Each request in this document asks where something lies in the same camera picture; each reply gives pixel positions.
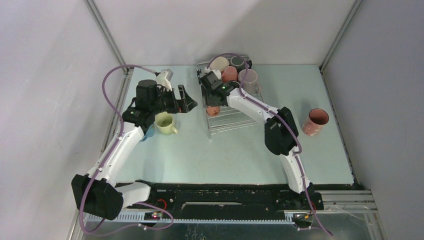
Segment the light green mug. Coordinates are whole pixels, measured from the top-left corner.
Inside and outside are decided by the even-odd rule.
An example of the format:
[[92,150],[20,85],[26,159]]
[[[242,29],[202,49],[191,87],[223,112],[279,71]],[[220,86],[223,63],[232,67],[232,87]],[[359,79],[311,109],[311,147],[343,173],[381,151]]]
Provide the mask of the light green mug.
[[164,135],[177,134],[176,122],[174,116],[168,112],[161,112],[155,116],[155,121],[158,130]]

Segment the light blue mug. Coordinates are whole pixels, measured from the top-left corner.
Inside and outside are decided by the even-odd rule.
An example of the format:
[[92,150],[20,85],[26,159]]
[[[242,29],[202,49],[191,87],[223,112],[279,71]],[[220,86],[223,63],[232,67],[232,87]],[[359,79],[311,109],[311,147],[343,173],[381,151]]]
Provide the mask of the light blue mug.
[[140,140],[140,142],[144,142],[145,140],[147,140],[148,138],[151,138],[152,136],[154,136],[155,134],[155,125],[152,124],[149,129],[146,131],[146,133],[144,134],[143,138]]

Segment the pink patterned mug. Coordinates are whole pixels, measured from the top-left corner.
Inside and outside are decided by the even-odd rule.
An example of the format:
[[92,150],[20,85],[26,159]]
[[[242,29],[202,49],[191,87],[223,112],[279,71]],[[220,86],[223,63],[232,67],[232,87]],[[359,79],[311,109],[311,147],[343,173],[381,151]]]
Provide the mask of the pink patterned mug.
[[305,135],[314,137],[321,132],[329,119],[330,116],[325,110],[314,108],[308,113],[301,130]]

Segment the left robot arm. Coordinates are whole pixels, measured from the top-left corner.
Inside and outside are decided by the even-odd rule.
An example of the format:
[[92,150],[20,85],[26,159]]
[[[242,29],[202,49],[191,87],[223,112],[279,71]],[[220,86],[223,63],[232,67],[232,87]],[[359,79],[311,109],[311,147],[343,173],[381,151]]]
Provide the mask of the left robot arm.
[[136,96],[120,115],[120,128],[96,164],[84,175],[77,174],[71,181],[75,203],[80,214],[87,213],[106,220],[114,220],[123,208],[140,202],[153,208],[158,194],[147,183],[135,181],[121,187],[117,177],[135,146],[145,137],[159,113],[188,113],[198,103],[191,98],[184,85],[175,91],[146,79],[138,82]]

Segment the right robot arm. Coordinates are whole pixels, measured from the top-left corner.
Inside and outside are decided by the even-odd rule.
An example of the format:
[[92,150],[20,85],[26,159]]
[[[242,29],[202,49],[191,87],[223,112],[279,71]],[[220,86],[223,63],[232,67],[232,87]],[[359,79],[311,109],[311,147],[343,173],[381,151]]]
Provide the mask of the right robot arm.
[[274,155],[279,156],[288,179],[291,204],[304,209],[311,202],[307,192],[310,180],[307,177],[300,154],[298,129],[292,112],[265,104],[247,93],[239,82],[224,83],[219,70],[211,70],[199,77],[202,94],[207,106],[227,106],[236,109],[264,127],[264,144]]

